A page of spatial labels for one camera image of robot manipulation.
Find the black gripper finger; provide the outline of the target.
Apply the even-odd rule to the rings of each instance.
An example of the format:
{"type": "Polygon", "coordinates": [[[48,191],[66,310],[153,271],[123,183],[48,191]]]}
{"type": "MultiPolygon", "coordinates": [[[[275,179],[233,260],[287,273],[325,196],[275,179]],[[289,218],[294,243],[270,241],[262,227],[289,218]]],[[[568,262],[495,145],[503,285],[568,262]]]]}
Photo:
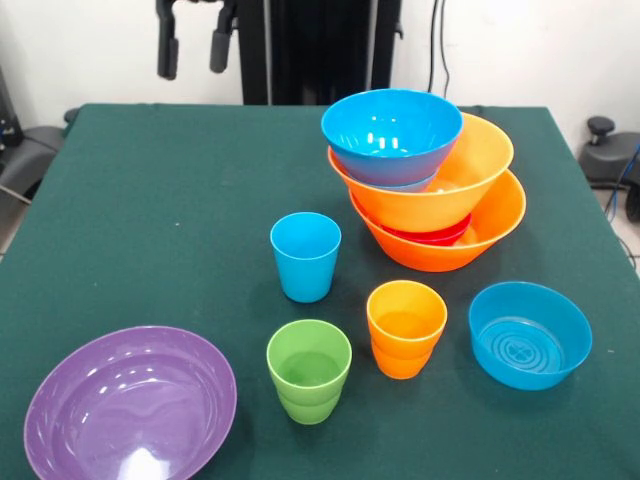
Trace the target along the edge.
{"type": "Polygon", "coordinates": [[[175,36],[174,0],[157,0],[159,45],[157,73],[161,78],[174,80],[177,74],[179,43],[175,36]]]}
{"type": "Polygon", "coordinates": [[[228,65],[230,40],[237,17],[237,1],[224,0],[218,14],[217,26],[213,31],[210,55],[210,70],[213,73],[223,73],[228,65]]]}

